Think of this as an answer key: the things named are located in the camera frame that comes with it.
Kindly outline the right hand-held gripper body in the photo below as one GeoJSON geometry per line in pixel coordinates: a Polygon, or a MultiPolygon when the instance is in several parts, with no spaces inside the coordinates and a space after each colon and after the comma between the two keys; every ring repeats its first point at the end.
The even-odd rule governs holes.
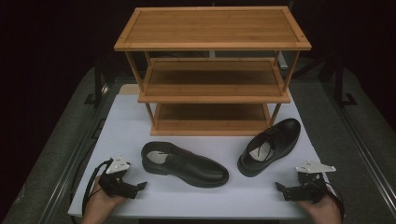
{"type": "Polygon", "coordinates": [[[324,174],[335,172],[335,167],[307,160],[304,164],[297,166],[295,170],[299,186],[283,188],[283,196],[286,201],[318,203],[329,193],[324,174]]]}

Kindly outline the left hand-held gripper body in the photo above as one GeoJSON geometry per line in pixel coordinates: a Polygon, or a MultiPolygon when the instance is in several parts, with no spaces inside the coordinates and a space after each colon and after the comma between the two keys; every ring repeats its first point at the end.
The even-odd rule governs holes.
{"type": "Polygon", "coordinates": [[[111,158],[109,164],[100,176],[99,185],[109,197],[120,196],[134,199],[137,195],[137,186],[125,183],[122,179],[130,168],[121,155],[111,158]]]}

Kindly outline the black leather shoe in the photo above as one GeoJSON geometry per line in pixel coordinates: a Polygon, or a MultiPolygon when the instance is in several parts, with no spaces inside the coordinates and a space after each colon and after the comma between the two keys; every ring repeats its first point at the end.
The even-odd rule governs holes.
{"type": "Polygon", "coordinates": [[[173,175],[197,188],[217,188],[229,180],[220,163],[169,142],[149,142],[141,150],[144,169],[155,175],[173,175]]]}
{"type": "Polygon", "coordinates": [[[260,174],[270,164],[287,156],[295,147],[301,133],[297,119],[284,119],[256,135],[238,159],[239,172],[247,177],[260,174]]]}

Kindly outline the wooden three-tier shoe rack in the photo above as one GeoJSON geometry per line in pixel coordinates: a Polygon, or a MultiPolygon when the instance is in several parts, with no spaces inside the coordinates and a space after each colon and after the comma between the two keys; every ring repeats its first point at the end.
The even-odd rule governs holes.
{"type": "Polygon", "coordinates": [[[134,76],[153,135],[256,135],[290,102],[278,60],[311,45],[287,7],[138,7],[114,49],[134,76]]]}

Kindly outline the person's left hand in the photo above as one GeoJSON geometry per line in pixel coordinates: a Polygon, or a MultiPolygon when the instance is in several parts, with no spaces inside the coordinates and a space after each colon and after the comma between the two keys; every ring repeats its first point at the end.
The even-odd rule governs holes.
{"type": "Polygon", "coordinates": [[[98,183],[99,179],[99,176],[94,179],[91,198],[87,202],[81,224],[104,224],[113,210],[127,201],[127,198],[120,196],[107,196],[98,183]]]}

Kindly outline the person's right hand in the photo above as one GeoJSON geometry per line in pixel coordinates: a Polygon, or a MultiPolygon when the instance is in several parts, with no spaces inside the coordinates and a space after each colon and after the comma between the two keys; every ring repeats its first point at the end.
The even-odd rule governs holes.
{"type": "Polygon", "coordinates": [[[343,224],[339,203],[330,189],[318,203],[296,201],[311,217],[314,224],[343,224]]]}

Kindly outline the white table cover sheet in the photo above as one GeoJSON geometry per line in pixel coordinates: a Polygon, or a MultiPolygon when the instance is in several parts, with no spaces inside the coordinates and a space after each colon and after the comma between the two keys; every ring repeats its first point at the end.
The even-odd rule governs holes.
{"type": "Polygon", "coordinates": [[[136,198],[115,210],[116,217],[208,218],[208,219],[297,219],[305,216],[296,204],[287,202],[276,183],[299,184],[296,169],[320,158],[305,130],[293,151],[270,164],[255,177],[237,169],[239,156],[249,136],[152,136],[146,108],[133,94],[119,94],[106,118],[103,130],[81,178],[68,214],[81,214],[82,198],[94,168],[121,155],[131,163],[123,180],[136,185],[147,182],[136,198]],[[177,177],[153,175],[142,166],[141,149],[150,141],[168,141],[198,155],[219,162],[229,171],[228,182],[219,188],[201,189],[177,177]]]}

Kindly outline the wooden board under sheet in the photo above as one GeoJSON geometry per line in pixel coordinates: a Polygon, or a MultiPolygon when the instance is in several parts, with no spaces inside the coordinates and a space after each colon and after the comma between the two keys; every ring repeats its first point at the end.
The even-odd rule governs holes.
{"type": "Polygon", "coordinates": [[[120,87],[119,94],[132,94],[138,95],[140,93],[140,89],[137,84],[124,84],[120,87]]]}

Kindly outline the black metal stand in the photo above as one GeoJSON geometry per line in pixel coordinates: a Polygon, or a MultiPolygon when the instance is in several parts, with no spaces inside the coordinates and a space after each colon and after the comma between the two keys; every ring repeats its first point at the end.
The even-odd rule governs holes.
{"type": "Polygon", "coordinates": [[[320,80],[328,83],[333,81],[333,97],[341,108],[346,105],[357,105],[351,93],[344,93],[344,66],[339,57],[330,56],[326,60],[320,73],[320,80]]]}
{"type": "Polygon", "coordinates": [[[106,94],[106,80],[104,78],[105,61],[103,58],[99,58],[94,67],[93,71],[93,93],[89,94],[85,101],[85,105],[93,105],[98,107],[106,94]]]}

